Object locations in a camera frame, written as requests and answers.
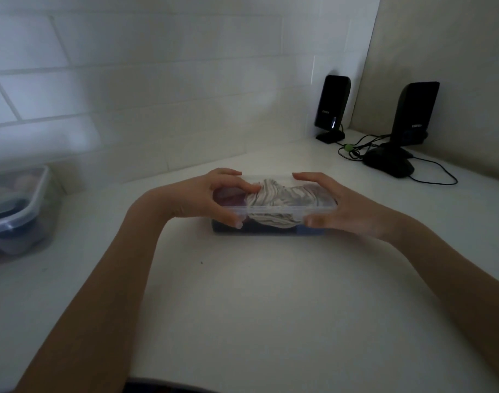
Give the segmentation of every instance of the finger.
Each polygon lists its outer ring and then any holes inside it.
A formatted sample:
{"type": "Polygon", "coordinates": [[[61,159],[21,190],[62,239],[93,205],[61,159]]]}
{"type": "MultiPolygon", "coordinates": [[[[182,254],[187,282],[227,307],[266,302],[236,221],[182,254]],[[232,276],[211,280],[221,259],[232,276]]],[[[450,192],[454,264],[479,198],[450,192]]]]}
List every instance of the finger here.
{"type": "Polygon", "coordinates": [[[241,218],[237,214],[220,206],[213,200],[208,201],[206,205],[206,215],[209,218],[215,219],[225,225],[235,227],[237,229],[242,228],[241,218]]]}
{"type": "Polygon", "coordinates": [[[215,175],[242,175],[241,171],[232,170],[231,168],[216,168],[209,173],[213,173],[215,175]]]}
{"type": "Polygon", "coordinates": [[[336,199],[338,199],[346,189],[335,179],[328,177],[322,172],[293,172],[293,177],[298,181],[318,183],[327,191],[329,191],[336,199]]]}
{"type": "Polygon", "coordinates": [[[329,229],[333,228],[331,214],[314,214],[304,217],[304,224],[308,227],[313,227],[317,229],[329,229]]]}
{"type": "Polygon", "coordinates": [[[242,178],[231,175],[219,175],[215,178],[213,190],[220,187],[238,187],[246,193],[258,193],[262,188],[259,184],[249,183],[242,178]]]}

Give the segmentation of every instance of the forearm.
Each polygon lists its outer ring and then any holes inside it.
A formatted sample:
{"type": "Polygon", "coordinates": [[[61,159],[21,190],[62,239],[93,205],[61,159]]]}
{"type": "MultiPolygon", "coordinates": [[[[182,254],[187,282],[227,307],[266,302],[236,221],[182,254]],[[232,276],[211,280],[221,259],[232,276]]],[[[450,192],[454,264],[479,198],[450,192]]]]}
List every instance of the forearm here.
{"type": "Polygon", "coordinates": [[[141,198],[50,332],[16,391],[121,391],[153,254],[167,219],[141,198]]]}
{"type": "Polygon", "coordinates": [[[499,281],[415,219],[399,214],[396,224],[387,241],[408,258],[499,374],[499,281]]]}

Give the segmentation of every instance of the left hand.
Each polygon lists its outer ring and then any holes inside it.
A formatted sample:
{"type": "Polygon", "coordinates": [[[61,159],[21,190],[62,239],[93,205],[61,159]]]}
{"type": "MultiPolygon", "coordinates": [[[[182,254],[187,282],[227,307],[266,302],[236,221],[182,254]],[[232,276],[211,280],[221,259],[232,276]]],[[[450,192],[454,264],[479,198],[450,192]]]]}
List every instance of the left hand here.
{"type": "Polygon", "coordinates": [[[250,184],[238,175],[242,172],[217,168],[200,177],[157,187],[143,197],[149,197],[154,204],[160,205],[160,211],[167,219],[204,216],[240,229],[240,218],[213,200],[214,190],[221,187],[238,187],[246,193],[257,193],[261,189],[260,185],[250,184]]]}

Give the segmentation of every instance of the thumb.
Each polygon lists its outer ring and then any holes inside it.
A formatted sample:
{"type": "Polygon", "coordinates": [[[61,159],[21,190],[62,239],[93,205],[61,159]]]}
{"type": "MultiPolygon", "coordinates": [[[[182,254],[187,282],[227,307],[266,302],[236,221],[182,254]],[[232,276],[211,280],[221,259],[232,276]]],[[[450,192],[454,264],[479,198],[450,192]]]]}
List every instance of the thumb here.
{"type": "Polygon", "coordinates": [[[225,209],[213,200],[208,206],[208,216],[225,225],[235,227],[237,229],[242,228],[241,218],[237,214],[225,209]]]}
{"type": "Polygon", "coordinates": [[[317,229],[331,228],[332,215],[331,214],[315,214],[304,217],[304,224],[308,227],[317,229]]]}

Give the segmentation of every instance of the folded cloth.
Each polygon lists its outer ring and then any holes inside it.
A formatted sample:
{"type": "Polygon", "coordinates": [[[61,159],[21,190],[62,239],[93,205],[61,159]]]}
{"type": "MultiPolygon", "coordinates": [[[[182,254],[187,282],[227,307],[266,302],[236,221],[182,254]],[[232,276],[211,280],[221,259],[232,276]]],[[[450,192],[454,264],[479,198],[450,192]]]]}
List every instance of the folded cloth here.
{"type": "MultiPolygon", "coordinates": [[[[303,186],[286,187],[274,179],[265,179],[259,182],[262,189],[258,193],[246,195],[246,207],[316,207],[321,204],[319,200],[320,186],[316,184],[305,184],[303,186]]],[[[288,229],[302,224],[292,214],[252,214],[248,217],[268,226],[288,229]]]]}

